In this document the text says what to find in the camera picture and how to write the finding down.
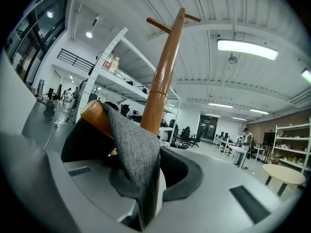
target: ceiling beam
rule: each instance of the ceiling beam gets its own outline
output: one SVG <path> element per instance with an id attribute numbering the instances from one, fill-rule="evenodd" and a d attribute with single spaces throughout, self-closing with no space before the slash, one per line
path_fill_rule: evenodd
<path id="1" fill-rule="evenodd" d="M 290 100 L 289 97 L 269 91 L 266 89 L 262 89 L 259 87 L 255 86 L 249 86 L 245 84 L 240 84 L 240 83 L 229 83 L 229 82 L 221 82 L 221 81 L 205 81 L 205 80 L 180 80 L 177 81 L 176 85 L 204 85 L 204 86 L 215 86 L 215 87 L 222 87 L 224 85 L 224 88 L 233 88 L 233 89 L 238 89 L 238 90 L 243 90 L 243 91 L 249 91 L 249 92 L 254 92 L 254 93 L 259 93 L 262 95 L 266 95 L 284 102 L 288 102 Z"/>
<path id="2" fill-rule="evenodd" d="M 194 33 L 197 31 L 204 31 L 204 30 L 234 30 L 234 21 L 231 20 L 209 20 L 209 21 L 202 21 L 202 22 L 189 22 L 184 25 L 183 33 Z M 275 42 L 282 48 L 287 49 L 288 51 L 295 54 L 301 60 L 306 62 L 307 64 L 311 65 L 311 58 L 307 53 L 297 47 L 294 43 L 290 42 L 290 40 L 286 39 L 285 36 L 267 29 L 262 26 L 258 26 L 251 23 L 245 22 L 237 22 L 236 25 L 236 32 L 247 33 L 251 35 L 255 35 L 260 38 L 267 39 L 269 41 Z M 165 37 L 167 35 L 163 31 L 153 34 L 148 38 L 148 41 L 154 40 L 156 38 Z"/>

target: ceiling light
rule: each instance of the ceiling light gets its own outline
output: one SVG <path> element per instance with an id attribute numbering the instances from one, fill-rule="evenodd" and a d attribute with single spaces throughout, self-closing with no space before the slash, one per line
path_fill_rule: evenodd
<path id="1" fill-rule="evenodd" d="M 53 14 L 52 14 L 50 11 L 48 11 L 48 12 L 47 12 L 47 16 L 48 16 L 49 18 L 52 18 L 52 17 L 53 17 Z"/>
<path id="2" fill-rule="evenodd" d="M 218 116 L 218 115 L 213 115 L 213 114 L 208 114 L 208 113 L 205 113 L 206 115 L 209 115 L 209 116 L 212 116 L 212 117 L 221 117 L 221 116 Z"/>
<path id="3" fill-rule="evenodd" d="M 308 69 L 304 69 L 301 73 L 301 76 L 311 83 L 311 72 Z"/>
<path id="4" fill-rule="evenodd" d="M 247 121 L 246 119 L 237 118 L 237 117 L 233 117 L 233 119 L 236 119 L 236 120 L 242 120 L 242 121 Z"/>
<path id="5" fill-rule="evenodd" d="M 93 35 L 92 35 L 91 32 L 86 32 L 86 36 L 87 36 L 88 38 L 92 38 L 92 37 L 93 37 Z"/>
<path id="6" fill-rule="evenodd" d="M 254 110 L 254 109 L 250 109 L 250 111 L 253 111 L 253 112 L 258 112 L 258 113 L 262 113 L 262 114 L 269 114 L 268 112 L 265 112 L 265 111 L 259 111 L 259 110 Z"/>
<path id="7" fill-rule="evenodd" d="M 258 55 L 270 60 L 275 60 L 278 52 L 251 42 L 237 40 L 217 40 L 217 47 L 220 51 L 245 52 Z"/>
<path id="8" fill-rule="evenodd" d="M 208 105 L 220 106 L 220 107 L 226 107 L 226 108 L 233 108 L 233 106 L 231 106 L 231 105 L 217 104 L 217 103 L 209 103 Z"/>

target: shelving unit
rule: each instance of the shelving unit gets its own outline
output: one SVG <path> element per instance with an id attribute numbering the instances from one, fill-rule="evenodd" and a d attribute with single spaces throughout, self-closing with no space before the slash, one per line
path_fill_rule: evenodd
<path id="1" fill-rule="evenodd" d="M 277 131 L 293 131 L 293 130 L 301 130 L 301 129 L 308 129 L 309 128 L 309 137 L 277 137 L 278 132 Z M 299 165 L 298 163 L 294 163 L 292 161 L 289 161 L 287 159 L 280 159 L 281 162 L 283 163 L 287 163 L 289 165 L 295 166 L 297 168 L 301 169 L 301 173 L 304 173 L 305 171 L 311 171 L 310 167 L 307 167 L 308 164 L 308 160 L 309 160 L 309 156 L 311 154 L 311 119 L 309 119 L 309 123 L 306 124 L 300 124 L 300 125 L 293 125 L 293 126 L 286 126 L 286 127 L 278 127 L 276 125 L 276 135 L 275 135 L 275 140 L 274 140 L 274 144 L 273 144 L 273 149 L 271 154 L 273 154 L 274 150 L 282 150 L 282 151 L 289 151 L 289 152 L 294 152 L 294 153 L 298 153 L 298 154 L 303 154 L 305 155 L 305 160 L 303 165 Z M 276 146 L 276 142 L 278 140 L 285 140 L 285 141 L 308 141 L 308 146 L 306 151 L 301 151 L 301 150 L 293 150 L 293 149 L 287 149 L 287 148 L 282 148 L 282 147 L 277 147 Z"/>
<path id="2" fill-rule="evenodd" d="M 77 112 L 77 121 L 80 118 L 80 112 L 82 108 L 84 108 L 88 102 L 89 94 L 92 92 L 94 85 L 102 87 L 113 93 L 122 95 L 129 100 L 133 100 L 137 103 L 145 105 L 148 94 L 143 93 L 139 86 L 144 86 L 147 90 L 150 89 L 156 68 L 129 40 L 124 37 L 127 31 L 127 28 L 122 29 L 109 43 L 107 48 L 96 62 L 92 74 L 86 83 L 85 92 L 82 95 L 80 101 Z M 105 60 L 112 50 L 115 50 L 116 56 L 120 58 L 118 69 L 120 74 L 119 77 L 102 69 Z M 123 80 L 123 76 L 129 77 L 135 85 L 128 84 L 125 80 Z M 176 116 L 176 124 L 181 98 L 177 95 L 172 87 L 170 87 L 170 91 L 168 93 L 168 100 L 179 101 L 177 112 L 169 109 L 169 105 L 165 106 L 164 109 L 164 113 L 172 113 Z M 173 131 L 174 128 L 175 125 L 173 128 L 160 127 L 159 131 Z"/>

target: wooden pole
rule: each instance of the wooden pole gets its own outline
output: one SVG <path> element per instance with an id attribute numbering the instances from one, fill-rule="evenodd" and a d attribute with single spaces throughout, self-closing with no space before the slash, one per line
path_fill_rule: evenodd
<path id="1" fill-rule="evenodd" d="M 178 51 L 181 31 L 183 29 L 185 13 L 186 11 L 184 8 L 179 10 L 172 30 L 166 40 L 140 124 L 141 127 L 155 135 L 157 135 L 159 131 L 167 93 L 171 85 L 174 62 Z"/>

